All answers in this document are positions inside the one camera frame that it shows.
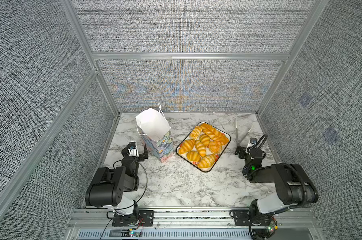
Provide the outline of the floral white paper bag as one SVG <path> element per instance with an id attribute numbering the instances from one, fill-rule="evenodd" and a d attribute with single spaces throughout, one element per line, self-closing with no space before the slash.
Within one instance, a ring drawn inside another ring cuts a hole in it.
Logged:
<path id="1" fill-rule="evenodd" d="M 149 108 L 136 116 L 136 129 L 148 151 L 165 163 L 174 154 L 171 127 L 161 104 L 158 109 Z"/>

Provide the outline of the round orange fake bun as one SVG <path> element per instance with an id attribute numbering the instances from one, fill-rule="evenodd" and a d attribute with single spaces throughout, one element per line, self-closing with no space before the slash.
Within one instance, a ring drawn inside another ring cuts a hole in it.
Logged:
<path id="1" fill-rule="evenodd" d="M 218 155 L 222 151 L 222 144 L 219 141 L 210 141 L 208 148 L 212 154 Z"/>

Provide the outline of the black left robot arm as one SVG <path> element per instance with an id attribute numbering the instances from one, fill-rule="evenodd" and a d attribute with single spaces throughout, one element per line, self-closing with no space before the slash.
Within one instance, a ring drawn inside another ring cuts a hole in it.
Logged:
<path id="1" fill-rule="evenodd" d="M 149 158 L 147 147 L 142 154 L 138 152 L 137 144 L 130 142 L 122 150 L 121 163 L 112 169 L 98 168 L 85 194 L 87 207 L 107 208 L 114 216 L 112 220 L 115 227 L 135 227 L 144 223 L 140 215 L 138 201 L 131 200 L 124 195 L 125 192 L 135 192 L 139 188 L 139 168 L 142 162 Z"/>

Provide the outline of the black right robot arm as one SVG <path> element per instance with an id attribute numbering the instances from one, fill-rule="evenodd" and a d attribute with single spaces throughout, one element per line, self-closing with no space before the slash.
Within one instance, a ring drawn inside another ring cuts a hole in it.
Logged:
<path id="1" fill-rule="evenodd" d="M 235 154 L 245 160 L 242 173 L 250 183 L 275 185 L 273 193 L 251 202 L 247 218 L 253 225 L 265 225 L 272 219 L 267 214 L 276 215 L 318 201 L 318 191 L 300 165 L 280 163 L 263 167 L 266 153 L 254 146 L 238 146 Z"/>

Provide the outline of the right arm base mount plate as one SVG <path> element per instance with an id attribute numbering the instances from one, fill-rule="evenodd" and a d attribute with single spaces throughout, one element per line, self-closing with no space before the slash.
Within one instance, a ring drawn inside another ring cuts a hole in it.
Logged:
<path id="1" fill-rule="evenodd" d="M 230 217 L 235 222 L 235 226 L 248 226 L 251 217 L 248 210 L 230 210 L 229 211 Z M 257 220 L 254 220 L 252 222 L 253 226 L 269 226 L 270 224 L 273 224 L 273 218 L 272 217 L 261 217 Z"/>

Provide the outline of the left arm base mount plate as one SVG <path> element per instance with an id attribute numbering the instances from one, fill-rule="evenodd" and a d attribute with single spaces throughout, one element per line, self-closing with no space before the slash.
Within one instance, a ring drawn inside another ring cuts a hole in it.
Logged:
<path id="1" fill-rule="evenodd" d="M 154 221 L 154 211 L 139 210 L 131 215 L 119 215 L 115 213 L 113 217 L 113 227 L 137 228 L 138 226 L 152 227 Z"/>

